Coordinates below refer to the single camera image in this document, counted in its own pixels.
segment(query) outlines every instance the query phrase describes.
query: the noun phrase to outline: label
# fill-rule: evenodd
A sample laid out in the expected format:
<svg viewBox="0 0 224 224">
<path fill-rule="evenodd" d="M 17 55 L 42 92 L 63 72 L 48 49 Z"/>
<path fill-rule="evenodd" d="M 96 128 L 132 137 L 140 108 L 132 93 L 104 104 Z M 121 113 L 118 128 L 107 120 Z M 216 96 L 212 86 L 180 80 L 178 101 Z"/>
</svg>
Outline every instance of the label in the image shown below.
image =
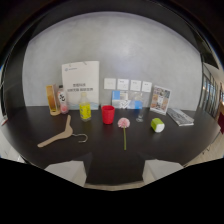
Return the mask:
<svg viewBox="0 0 224 224">
<path fill-rule="evenodd" d="M 82 119 L 86 120 L 91 117 L 91 109 L 90 104 L 79 105 L 80 116 Z"/>
<path fill-rule="evenodd" d="M 62 91 L 59 91 L 58 92 L 58 99 L 59 99 L 59 101 L 60 101 L 60 103 L 64 103 L 65 102 L 65 93 Z"/>
</svg>

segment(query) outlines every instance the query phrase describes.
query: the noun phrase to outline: table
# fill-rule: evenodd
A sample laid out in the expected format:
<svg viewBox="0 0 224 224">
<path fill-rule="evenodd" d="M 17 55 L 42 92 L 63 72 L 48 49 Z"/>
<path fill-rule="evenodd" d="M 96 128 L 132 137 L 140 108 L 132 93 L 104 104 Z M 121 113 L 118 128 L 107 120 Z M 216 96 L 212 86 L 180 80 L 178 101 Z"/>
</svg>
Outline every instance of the table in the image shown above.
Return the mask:
<svg viewBox="0 0 224 224">
<path fill-rule="evenodd" d="M 158 159 L 184 165 L 212 143 L 220 127 L 202 109 L 184 111 L 195 119 L 193 126 L 179 127 L 169 115 L 161 115 L 144 108 L 144 122 L 138 123 L 139 110 L 116 109 L 114 123 L 102 122 L 101 110 L 92 111 L 92 119 L 83 122 L 79 111 L 69 111 L 73 133 L 88 135 L 86 143 L 78 137 L 58 140 L 43 148 L 37 144 L 65 129 L 67 115 L 51 116 L 49 107 L 25 107 L 1 127 L 10 144 L 26 160 L 45 169 L 50 164 L 84 160 L 86 183 L 119 185 L 142 181 L 145 160 Z M 124 150 L 123 129 L 117 122 L 126 117 L 127 150 Z M 165 123 L 161 133 L 151 128 L 151 120 Z"/>
</svg>

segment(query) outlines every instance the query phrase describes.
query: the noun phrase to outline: small glass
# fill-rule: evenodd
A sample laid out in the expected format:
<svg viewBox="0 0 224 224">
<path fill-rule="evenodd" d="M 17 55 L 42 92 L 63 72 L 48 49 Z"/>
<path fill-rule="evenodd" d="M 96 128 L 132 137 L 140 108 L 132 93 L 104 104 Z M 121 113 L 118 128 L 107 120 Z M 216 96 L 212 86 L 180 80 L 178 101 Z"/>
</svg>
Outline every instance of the small glass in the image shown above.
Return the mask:
<svg viewBox="0 0 224 224">
<path fill-rule="evenodd" d="M 146 97 L 144 97 L 144 94 L 142 94 L 142 109 L 139 110 L 139 114 L 138 114 L 138 117 L 136 118 L 136 121 L 137 122 L 143 122 L 143 113 L 144 113 L 144 110 L 143 110 L 143 106 L 144 106 L 144 102 L 146 100 Z"/>
</svg>

